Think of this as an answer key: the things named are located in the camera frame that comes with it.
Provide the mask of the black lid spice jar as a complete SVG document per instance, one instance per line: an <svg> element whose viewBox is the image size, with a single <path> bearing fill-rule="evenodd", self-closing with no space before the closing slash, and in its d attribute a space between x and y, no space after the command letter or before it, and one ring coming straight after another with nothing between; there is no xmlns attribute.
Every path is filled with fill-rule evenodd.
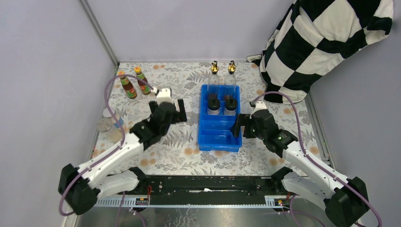
<svg viewBox="0 0 401 227"><path fill-rule="evenodd" d="M238 102L235 98L227 96L225 100L224 115L236 115Z"/></svg>
<svg viewBox="0 0 401 227"><path fill-rule="evenodd" d="M220 100L217 97L210 97L207 103L207 114L219 115L220 113Z"/></svg>

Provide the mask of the blue plastic divided bin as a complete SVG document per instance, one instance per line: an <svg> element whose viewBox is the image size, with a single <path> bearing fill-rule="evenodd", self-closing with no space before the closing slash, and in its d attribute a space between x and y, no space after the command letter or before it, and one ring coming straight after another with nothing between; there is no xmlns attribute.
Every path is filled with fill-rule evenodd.
<svg viewBox="0 0 401 227"><path fill-rule="evenodd" d="M241 113L240 87L236 86L234 99L237 108L234 115L225 115L225 101L223 95L225 86L220 85L218 99L220 110L218 114L208 114L208 85L203 84L200 92L198 145L201 151L220 150L238 152L242 146L242 138L234 137L230 129L233 127L236 115Z"/></svg>

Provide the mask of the brown sauce bottle yellow cap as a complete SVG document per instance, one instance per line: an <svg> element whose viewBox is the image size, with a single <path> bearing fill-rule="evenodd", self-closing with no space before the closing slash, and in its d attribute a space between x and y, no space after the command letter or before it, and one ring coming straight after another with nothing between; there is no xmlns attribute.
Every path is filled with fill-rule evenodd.
<svg viewBox="0 0 401 227"><path fill-rule="evenodd" d="M119 76L121 85L129 99L135 99L137 97L137 91L134 88L133 84L131 81L124 76L125 72L124 71L118 71L117 75Z"/></svg>

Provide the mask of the glass oil bottle gold spout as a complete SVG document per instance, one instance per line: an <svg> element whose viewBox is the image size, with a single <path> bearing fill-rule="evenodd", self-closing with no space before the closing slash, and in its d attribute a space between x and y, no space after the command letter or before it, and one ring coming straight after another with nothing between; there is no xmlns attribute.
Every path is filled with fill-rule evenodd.
<svg viewBox="0 0 401 227"><path fill-rule="evenodd" d="M208 99L211 98L217 98L218 97L218 91L219 91L219 76L218 76L218 62L213 61L211 63L211 74L209 75L208 79Z"/></svg>

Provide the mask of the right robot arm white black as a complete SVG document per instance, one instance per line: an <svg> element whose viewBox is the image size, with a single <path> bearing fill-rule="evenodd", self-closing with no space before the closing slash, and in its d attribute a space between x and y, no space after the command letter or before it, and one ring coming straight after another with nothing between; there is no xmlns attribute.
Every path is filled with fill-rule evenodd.
<svg viewBox="0 0 401 227"><path fill-rule="evenodd" d="M288 191L300 195L324 210L327 218L337 227L352 226L370 210L366 185L360 178L348 178L305 150L300 139L278 127L268 110L238 114L231 128L234 137L239 137L241 127L244 127L245 138L260 139L269 151L308 176L304 179L283 167L271 176L274 193L283 195Z"/></svg>

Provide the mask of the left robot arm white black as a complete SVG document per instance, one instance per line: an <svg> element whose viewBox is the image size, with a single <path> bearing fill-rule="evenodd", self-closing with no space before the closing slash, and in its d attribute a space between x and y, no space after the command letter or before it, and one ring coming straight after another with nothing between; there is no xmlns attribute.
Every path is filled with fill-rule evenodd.
<svg viewBox="0 0 401 227"><path fill-rule="evenodd" d="M110 172L126 159L138 155L165 136L170 125L186 122L184 101L178 104L151 101L149 118L136 123L124 138L103 154L74 167L68 164L61 170L58 192L61 195L59 212L63 216L63 203L72 208L72 214L82 215L89 211L97 200L124 191L142 194L147 187L145 175L137 167L121 174Z"/></svg>

